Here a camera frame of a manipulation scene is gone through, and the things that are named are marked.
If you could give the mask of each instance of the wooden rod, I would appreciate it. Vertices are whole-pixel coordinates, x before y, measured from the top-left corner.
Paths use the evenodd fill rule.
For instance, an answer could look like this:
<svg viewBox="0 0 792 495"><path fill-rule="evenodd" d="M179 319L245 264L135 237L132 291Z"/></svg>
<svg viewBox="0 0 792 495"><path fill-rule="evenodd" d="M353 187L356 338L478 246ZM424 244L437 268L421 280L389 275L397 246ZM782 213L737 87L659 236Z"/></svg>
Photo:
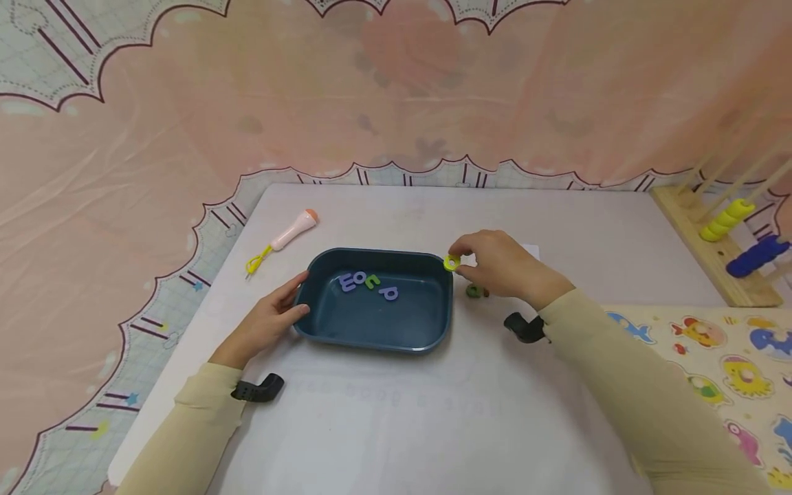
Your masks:
<svg viewBox="0 0 792 495"><path fill-rule="evenodd" d="M748 289L749 291L755 291L756 289L762 288L765 285L772 285L773 282L790 272L792 272L792 261L778 265L778 268L776 268L772 273L764 277L764 279L760 282L754 283Z"/></svg>
<svg viewBox="0 0 792 495"><path fill-rule="evenodd" d="M744 199L745 203L753 203L756 198L762 196L769 188L773 186L785 173L792 169L792 158L786 160L786 163L781 165L770 177L768 177L761 186L751 191L751 194Z"/></svg>
<svg viewBox="0 0 792 495"><path fill-rule="evenodd" d="M740 118L737 119L737 122L732 124L729 130L725 132L723 135L721 135L720 139L718 139L718 141L712 146L712 149L701 157L701 159L695 164L693 169L689 173L687 173L684 180L682 181L682 184L680 184L679 187L676 188L674 194L676 194L677 196L679 194L682 194L682 191L684 191L685 188L696 178L696 176L699 175L701 169L706 165L706 163L710 160L710 158L712 158L713 155L715 155L715 152L718 151L718 148L721 147L723 143L725 143L726 137L728 135L732 135L733 133L739 131L742 124L744 124L745 121L750 116L753 116L753 113L756 111L757 108L759 108L759 105L764 100L765 96L766 96L766 92L763 91L762 93L760 93L759 95L753 98L753 101L751 102L751 105L748 107L748 110L743 112L742 115L740 115Z"/></svg>
<svg viewBox="0 0 792 495"><path fill-rule="evenodd" d="M759 161L758 161L758 162L756 162L756 163L754 163L753 165L751 165L751 166L748 168L748 170L745 170L745 172L744 172L742 175L740 175L740 176L737 178L737 180L736 180L736 181L734 181L734 183L733 183L733 184L731 184L731 185L730 185L730 186L729 186L729 187L728 187L728 188L727 188L727 189L726 189L724 192L721 192L721 193L718 195L718 197L717 197L717 198L715 198L715 201L713 201L713 202L710 204L710 206L707 208L707 210L706 210L705 212L703 212L703 213L702 213L702 214L701 214L701 215L700 215L700 216L699 216L699 217L696 219L696 222L700 222L700 221L704 220L704 219L705 219L705 218L706 218L706 217L707 217L707 216L708 216L710 213L712 213L713 211L715 211L715 209L716 209L716 208L718 208L718 207L721 205L721 203L723 203L723 201L724 201L724 200L727 200L727 199L729 199L729 198L730 198L730 197L731 197L731 196L732 196L732 195L733 195L735 192L737 192L737 190L738 190L740 187L742 187L742 185L743 185L743 184L745 184L746 182L748 182L748 179L750 179L750 178L753 176L753 174L755 174L756 172L758 172L758 171L759 171L759 169L761 169L761 168L764 166L764 164L765 164L765 163L767 163L767 160L769 160L769 159L770 159L770 157L772 157L772 156L774 156L776 153L778 153L778 152L779 152L779 150L781 149L781 147L782 147L784 144L788 143L788 142L789 142L791 139L792 139L792 132L790 132L790 133L789 133L789 134L787 134L785 137L782 137L781 139L779 139L778 141L776 141L776 142L775 142L775 144L774 144L774 145L773 145L773 146L770 148L770 150L768 150L768 151L767 151L767 153L765 153L765 154L762 156L762 158L760 158L760 159L759 159Z"/></svg>
<svg viewBox="0 0 792 495"><path fill-rule="evenodd" d="M698 189L696 189L695 194L690 199L688 204L693 204L698 198L701 198L704 192L709 189L710 186L718 179L718 177L720 177L720 175L724 173L726 169L732 165L732 163L734 163L734 160L736 160L737 157L742 154L742 152L745 150L745 147L747 147L748 144L753 141L754 136L761 128L764 128L764 126L761 124L754 126L748 135L745 136L745 139L742 140L742 143L737 145L737 149L726 160L723 161L721 166L715 169L715 171L709 177L707 177L704 182L702 182Z"/></svg>

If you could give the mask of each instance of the blue plastic tray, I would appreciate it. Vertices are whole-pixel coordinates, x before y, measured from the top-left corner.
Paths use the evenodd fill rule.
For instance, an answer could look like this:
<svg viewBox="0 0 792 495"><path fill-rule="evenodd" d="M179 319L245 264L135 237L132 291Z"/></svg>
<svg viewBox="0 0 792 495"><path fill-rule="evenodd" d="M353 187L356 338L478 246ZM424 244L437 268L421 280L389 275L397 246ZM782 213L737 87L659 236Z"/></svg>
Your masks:
<svg viewBox="0 0 792 495"><path fill-rule="evenodd" d="M379 249L329 249L308 267L295 304L310 313L295 325L305 338L330 344L422 354L445 337L451 322L453 275L434 254ZM377 275L380 285L341 290L339 277ZM397 287L388 301L379 289Z"/></svg>

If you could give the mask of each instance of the pink tent fabric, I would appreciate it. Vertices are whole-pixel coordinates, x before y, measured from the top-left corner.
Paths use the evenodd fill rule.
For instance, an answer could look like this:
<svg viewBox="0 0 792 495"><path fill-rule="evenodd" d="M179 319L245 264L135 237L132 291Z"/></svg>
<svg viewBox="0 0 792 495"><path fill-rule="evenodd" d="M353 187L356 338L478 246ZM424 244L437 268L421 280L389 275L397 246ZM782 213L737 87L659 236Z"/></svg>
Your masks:
<svg viewBox="0 0 792 495"><path fill-rule="evenodd" d="M79 473L45 468L67 432L112 456L134 414L88 413L134 413L158 372L109 390L137 345L124 322L200 255L204 204L241 175L466 158L607 188L717 147L706 175L747 139L730 180L792 131L786 0L99 3L0 7L0 493Z"/></svg>

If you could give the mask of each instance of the wooden frame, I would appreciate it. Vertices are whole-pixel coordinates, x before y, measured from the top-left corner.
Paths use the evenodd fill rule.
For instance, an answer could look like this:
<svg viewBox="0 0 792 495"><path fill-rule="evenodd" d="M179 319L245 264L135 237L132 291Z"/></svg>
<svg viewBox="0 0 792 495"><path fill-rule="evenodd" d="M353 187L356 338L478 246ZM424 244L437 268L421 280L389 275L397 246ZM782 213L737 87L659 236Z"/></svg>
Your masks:
<svg viewBox="0 0 792 495"><path fill-rule="evenodd" d="M680 194L677 186L668 186L653 188L649 194L729 306L776 307L783 304L779 293L758 271L744 279L727 273L726 264L743 250L728 234L717 242L707 242L699 237L699 231L712 217L701 215L706 211L706 205L690 189Z"/></svg>

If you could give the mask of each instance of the hand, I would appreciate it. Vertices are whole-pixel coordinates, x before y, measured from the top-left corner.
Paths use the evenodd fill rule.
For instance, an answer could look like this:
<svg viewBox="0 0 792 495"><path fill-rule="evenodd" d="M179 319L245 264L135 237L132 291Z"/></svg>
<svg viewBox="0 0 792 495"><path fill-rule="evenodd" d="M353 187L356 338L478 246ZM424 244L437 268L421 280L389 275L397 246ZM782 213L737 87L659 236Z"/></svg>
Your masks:
<svg viewBox="0 0 792 495"><path fill-rule="evenodd" d="M495 295L517 297L541 310L575 287L543 264L502 230L480 230L457 239L454 256L475 253L478 266L460 265L456 272Z"/></svg>
<svg viewBox="0 0 792 495"><path fill-rule="evenodd" d="M286 330L310 312L307 304L292 307L299 285L308 277L302 272L258 300L242 323L217 348L210 363L244 369L259 352L275 344Z"/></svg>

